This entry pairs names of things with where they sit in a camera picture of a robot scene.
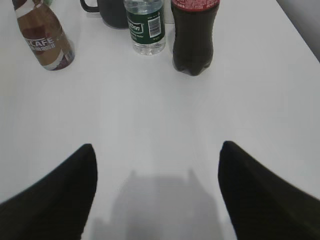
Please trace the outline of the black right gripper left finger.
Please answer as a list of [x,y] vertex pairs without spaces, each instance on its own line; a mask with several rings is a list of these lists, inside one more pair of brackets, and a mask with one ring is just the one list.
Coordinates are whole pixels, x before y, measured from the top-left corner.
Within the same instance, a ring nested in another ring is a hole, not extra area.
[[22,192],[0,204],[2,240],[80,240],[97,190],[90,143]]

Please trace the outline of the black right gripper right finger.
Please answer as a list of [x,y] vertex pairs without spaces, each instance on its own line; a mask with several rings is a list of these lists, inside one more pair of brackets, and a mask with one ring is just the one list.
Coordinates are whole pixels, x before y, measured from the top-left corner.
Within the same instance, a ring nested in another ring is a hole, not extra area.
[[233,141],[219,153],[218,184],[238,240],[318,240],[320,201]]

